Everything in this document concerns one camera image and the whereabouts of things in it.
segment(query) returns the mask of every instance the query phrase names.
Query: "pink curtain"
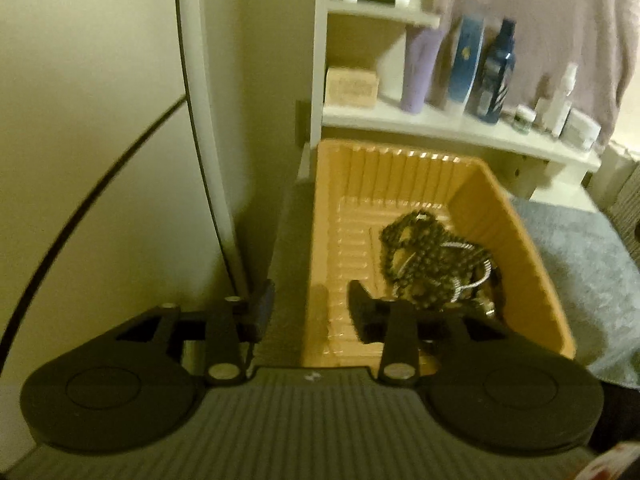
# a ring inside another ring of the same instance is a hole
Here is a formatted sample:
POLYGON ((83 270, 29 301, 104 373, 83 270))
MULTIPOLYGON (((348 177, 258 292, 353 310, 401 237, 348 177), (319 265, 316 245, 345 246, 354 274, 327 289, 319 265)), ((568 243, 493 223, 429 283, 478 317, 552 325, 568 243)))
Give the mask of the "pink curtain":
MULTIPOLYGON (((539 96, 553 92, 567 63, 577 62, 574 106, 602 125, 599 146, 609 142, 636 61, 638 0, 434 0, 433 6, 443 27, 456 25, 462 14, 482 14, 488 36, 503 17, 516 20, 508 105, 535 105, 539 96)), ((449 56, 446 48, 442 52, 449 56)), ((449 63, 443 59, 436 76, 436 101, 446 88, 449 63)))

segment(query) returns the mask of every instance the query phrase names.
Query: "purple tube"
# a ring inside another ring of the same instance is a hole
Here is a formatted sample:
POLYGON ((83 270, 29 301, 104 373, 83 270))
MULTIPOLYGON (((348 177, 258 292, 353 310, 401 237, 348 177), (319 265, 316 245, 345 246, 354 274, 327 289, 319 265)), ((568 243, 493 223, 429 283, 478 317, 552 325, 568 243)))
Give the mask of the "purple tube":
POLYGON ((431 76, 445 31, 439 28, 406 28, 404 54, 404 81, 400 108, 410 114, 418 114, 424 106, 431 76))

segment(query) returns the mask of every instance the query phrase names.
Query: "blue bottle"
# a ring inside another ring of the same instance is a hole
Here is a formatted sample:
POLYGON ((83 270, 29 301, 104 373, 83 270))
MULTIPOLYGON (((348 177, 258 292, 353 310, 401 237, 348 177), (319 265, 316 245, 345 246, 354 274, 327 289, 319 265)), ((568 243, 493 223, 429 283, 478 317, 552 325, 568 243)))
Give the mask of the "blue bottle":
POLYGON ((480 101, 476 116, 485 123, 495 124, 500 118, 511 74, 516 64, 516 57, 513 53, 515 27, 516 22, 513 20, 506 18, 502 20, 500 33, 489 48, 484 62, 480 101))

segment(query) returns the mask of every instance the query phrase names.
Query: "gray towel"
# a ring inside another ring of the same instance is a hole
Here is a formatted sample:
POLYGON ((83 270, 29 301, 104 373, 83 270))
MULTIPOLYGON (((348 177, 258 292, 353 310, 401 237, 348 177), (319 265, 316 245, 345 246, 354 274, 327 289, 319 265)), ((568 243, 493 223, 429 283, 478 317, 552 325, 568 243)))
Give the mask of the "gray towel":
POLYGON ((597 378, 640 387, 640 272, 602 213, 514 198, 597 378))

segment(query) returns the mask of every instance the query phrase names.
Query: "plastic bin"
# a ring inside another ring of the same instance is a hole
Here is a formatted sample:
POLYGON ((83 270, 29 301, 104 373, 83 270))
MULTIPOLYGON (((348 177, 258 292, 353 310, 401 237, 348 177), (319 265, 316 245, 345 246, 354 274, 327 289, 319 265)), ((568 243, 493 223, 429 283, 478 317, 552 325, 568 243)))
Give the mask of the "plastic bin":
MULTIPOLYGON (((421 207, 493 253, 502 271, 509 327, 574 357, 571 331, 540 256, 482 160, 329 139, 318 145, 305 366, 377 370, 382 344, 358 340, 347 286, 360 280, 375 297, 389 295, 380 272, 380 230, 421 207)), ((434 367, 430 357, 421 356, 423 373, 434 367)))

